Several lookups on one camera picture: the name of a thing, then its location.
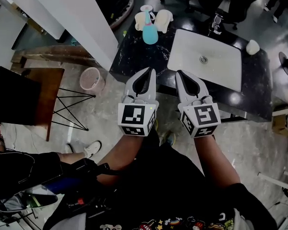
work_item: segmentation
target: round white object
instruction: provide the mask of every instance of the round white object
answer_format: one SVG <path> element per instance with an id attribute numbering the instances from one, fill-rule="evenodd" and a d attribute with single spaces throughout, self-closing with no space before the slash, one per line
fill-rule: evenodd
<path id="1" fill-rule="evenodd" d="M 254 40 L 250 40 L 246 46 L 246 52 L 249 55 L 255 55 L 260 50 L 258 43 Z"/>
<path id="2" fill-rule="evenodd" d="M 99 93 L 105 87 L 105 80 L 95 67 L 89 67 L 80 76 L 80 86 L 92 93 Z"/>
<path id="3" fill-rule="evenodd" d="M 140 8 L 140 10 L 141 10 L 142 12 L 145 12 L 146 10 L 148 10 L 148 11 L 153 11 L 153 9 L 154 9 L 154 7 L 153 7 L 152 5 L 143 5 L 143 6 Z"/>

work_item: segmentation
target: sink drain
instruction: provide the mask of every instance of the sink drain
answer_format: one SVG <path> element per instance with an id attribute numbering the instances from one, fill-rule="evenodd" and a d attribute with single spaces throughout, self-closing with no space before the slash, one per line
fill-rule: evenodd
<path id="1" fill-rule="evenodd" d="M 208 63 L 208 59 L 207 59 L 205 56 L 201 56 L 201 57 L 200 57 L 200 62 L 201 62 L 202 64 L 207 64 L 207 63 Z"/>

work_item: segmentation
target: shoe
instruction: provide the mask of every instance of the shoe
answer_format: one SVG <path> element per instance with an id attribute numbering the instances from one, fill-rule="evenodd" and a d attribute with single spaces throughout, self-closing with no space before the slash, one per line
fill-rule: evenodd
<path id="1" fill-rule="evenodd" d="M 174 144 L 175 144 L 175 142 L 176 142 L 176 135 L 175 135 L 175 133 L 173 133 L 172 131 L 168 131 L 166 134 L 165 134 L 165 136 L 164 136 L 164 138 L 163 138 L 163 141 L 162 141 L 162 144 L 164 144 L 164 143 L 168 143 L 170 146 L 173 146 Z"/>
<path id="2" fill-rule="evenodd" d="M 74 153 L 74 149 L 70 143 L 65 144 L 65 153 Z"/>
<path id="3" fill-rule="evenodd" d="M 84 149 L 85 157 L 89 159 L 101 149 L 101 142 L 94 141 L 88 148 Z"/>

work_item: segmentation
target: wire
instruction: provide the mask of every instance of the wire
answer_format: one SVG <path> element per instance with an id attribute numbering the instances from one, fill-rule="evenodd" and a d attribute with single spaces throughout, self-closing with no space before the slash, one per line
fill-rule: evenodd
<path id="1" fill-rule="evenodd" d="M 285 204 L 285 203 L 283 203 L 283 202 L 277 202 L 277 203 L 273 204 L 273 205 L 268 209 L 268 211 L 269 211 L 271 208 L 273 208 L 274 206 L 279 205 L 279 204 L 283 204 L 283 205 L 287 205 L 287 206 L 288 206 L 288 204 Z"/>
<path id="2" fill-rule="evenodd" d="M 35 150 L 36 150 L 36 151 L 37 151 L 37 153 L 38 153 L 38 150 L 37 150 L 37 148 L 36 148 L 36 146 L 35 146 L 35 144 L 34 144 L 34 140 L 33 140 L 33 135 L 32 135 L 32 132 L 31 132 L 31 138 L 32 138 L 32 144 L 33 144 L 33 146 L 34 146 Z"/>
<path id="3" fill-rule="evenodd" d="M 17 129 L 16 129 L 16 125 L 14 124 L 14 127 L 15 127 L 15 141 L 13 142 L 13 146 L 14 146 L 14 150 L 16 150 L 16 140 L 17 140 Z"/>

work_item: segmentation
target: cup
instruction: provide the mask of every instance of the cup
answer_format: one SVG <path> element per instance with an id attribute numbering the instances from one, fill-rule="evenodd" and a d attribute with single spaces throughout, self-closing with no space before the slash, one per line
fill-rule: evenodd
<path id="1" fill-rule="evenodd" d="M 250 40 L 246 46 L 246 52 L 252 56 L 255 55 L 260 50 L 258 43 L 254 40 Z"/>
<path id="2" fill-rule="evenodd" d="M 142 12 L 145 12 L 146 10 L 149 11 L 149 14 L 151 16 L 151 20 L 154 21 L 156 19 L 156 16 L 153 13 L 154 7 L 152 5 L 143 5 L 140 10 Z"/>

